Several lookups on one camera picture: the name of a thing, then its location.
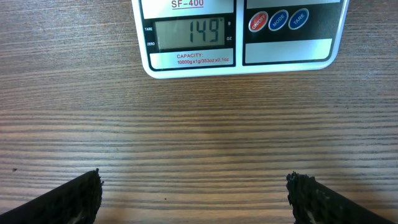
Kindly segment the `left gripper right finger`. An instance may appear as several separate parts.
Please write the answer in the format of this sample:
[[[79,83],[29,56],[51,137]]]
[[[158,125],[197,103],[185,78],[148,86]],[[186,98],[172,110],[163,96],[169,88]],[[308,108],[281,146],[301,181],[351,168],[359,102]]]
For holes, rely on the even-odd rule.
[[[286,179],[295,224],[393,224],[318,183],[314,177],[293,172]]]

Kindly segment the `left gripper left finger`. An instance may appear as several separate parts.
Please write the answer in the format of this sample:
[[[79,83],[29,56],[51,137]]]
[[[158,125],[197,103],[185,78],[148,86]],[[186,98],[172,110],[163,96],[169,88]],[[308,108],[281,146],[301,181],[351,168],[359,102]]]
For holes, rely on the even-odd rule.
[[[1,215],[1,224],[93,223],[101,206],[103,181],[89,171]]]

